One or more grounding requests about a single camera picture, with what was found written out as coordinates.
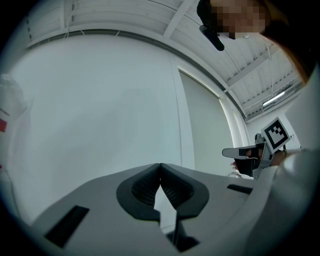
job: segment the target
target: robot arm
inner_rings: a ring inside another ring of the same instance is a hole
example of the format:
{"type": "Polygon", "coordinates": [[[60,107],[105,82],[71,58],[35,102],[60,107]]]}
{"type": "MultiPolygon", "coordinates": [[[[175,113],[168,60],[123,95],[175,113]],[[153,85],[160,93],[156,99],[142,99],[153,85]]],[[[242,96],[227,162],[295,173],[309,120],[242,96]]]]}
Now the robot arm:
{"type": "Polygon", "coordinates": [[[271,165],[275,152],[290,140],[290,136],[279,118],[276,118],[261,133],[257,133],[254,140],[252,146],[225,148],[222,155],[233,158],[241,174],[257,180],[261,171],[271,165]]]}

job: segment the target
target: white roller blind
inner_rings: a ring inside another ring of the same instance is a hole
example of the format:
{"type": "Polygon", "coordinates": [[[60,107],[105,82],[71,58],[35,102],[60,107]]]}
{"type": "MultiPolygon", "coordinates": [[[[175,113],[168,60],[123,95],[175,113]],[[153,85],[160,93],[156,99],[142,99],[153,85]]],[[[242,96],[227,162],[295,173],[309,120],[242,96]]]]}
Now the white roller blind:
{"type": "Polygon", "coordinates": [[[189,110],[197,171],[226,175],[231,158],[222,156],[233,148],[230,128],[219,99],[194,79],[180,72],[189,110]]]}

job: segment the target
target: red label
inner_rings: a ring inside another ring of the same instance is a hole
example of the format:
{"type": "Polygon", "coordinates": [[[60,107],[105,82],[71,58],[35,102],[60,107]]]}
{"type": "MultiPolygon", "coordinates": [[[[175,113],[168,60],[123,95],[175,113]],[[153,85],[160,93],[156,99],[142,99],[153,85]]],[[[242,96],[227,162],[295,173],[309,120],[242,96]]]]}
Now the red label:
{"type": "Polygon", "coordinates": [[[5,132],[7,127],[7,122],[0,118],[0,132],[5,132]]]}

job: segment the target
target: fluorescent light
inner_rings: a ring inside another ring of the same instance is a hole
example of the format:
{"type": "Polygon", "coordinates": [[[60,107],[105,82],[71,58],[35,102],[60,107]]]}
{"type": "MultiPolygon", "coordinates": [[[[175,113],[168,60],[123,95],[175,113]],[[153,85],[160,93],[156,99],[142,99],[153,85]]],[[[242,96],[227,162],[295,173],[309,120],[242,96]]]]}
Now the fluorescent light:
{"type": "Polygon", "coordinates": [[[285,92],[281,92],[280,94],[278,94],[277,96],[273,97],[272,99],[269,99],[268,101],[266,101],[265,103],[262,104],[262,106],[268,105],[269,103],[273,102],[274,100],[278,99],[279,97],[281,97],[282,95],[284,95],[285,92]]]}

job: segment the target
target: white ceiling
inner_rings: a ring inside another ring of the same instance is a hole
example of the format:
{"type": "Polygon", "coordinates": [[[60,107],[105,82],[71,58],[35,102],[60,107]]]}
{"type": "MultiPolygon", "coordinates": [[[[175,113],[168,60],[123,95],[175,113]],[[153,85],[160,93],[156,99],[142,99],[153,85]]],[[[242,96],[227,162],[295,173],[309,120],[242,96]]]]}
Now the white ceiling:
{"type": "Polygon", "coordinates": [[[44,0],[26,17],[31,47],[69,32],[115,30],[157,40],[209,72],[237,104],[246,121],[299,94],[301,80],[276,45],[259,35],[221,39],[224,51],[200,33],[199,0],[44,0]],[[284,97],[263,103],[285,91],[284,97]]]}

